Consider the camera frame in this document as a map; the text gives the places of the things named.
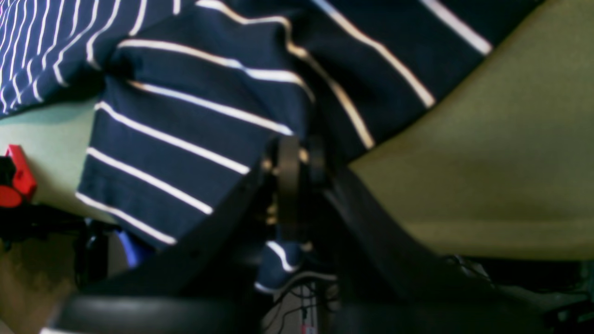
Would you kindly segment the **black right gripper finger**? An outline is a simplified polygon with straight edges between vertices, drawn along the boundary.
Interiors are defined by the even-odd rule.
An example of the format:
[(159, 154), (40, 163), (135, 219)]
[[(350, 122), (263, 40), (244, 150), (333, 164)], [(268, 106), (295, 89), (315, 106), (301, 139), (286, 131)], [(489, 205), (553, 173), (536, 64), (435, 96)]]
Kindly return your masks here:
[(318, 218), (310, 232), (338, 275), (333, 334), (547, 334), (541, 315), (418, 243), (362, 181), (309, 141)]

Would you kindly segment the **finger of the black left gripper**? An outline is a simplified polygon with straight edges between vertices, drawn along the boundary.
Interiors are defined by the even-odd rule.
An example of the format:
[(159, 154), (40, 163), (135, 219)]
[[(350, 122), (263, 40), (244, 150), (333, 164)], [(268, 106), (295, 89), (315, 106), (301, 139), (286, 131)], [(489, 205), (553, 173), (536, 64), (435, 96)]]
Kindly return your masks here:
[(260, 334), (271, 306), (255, 291), (271, 200), (255, 167), (176, 245), (68, 297), (43, 334)]

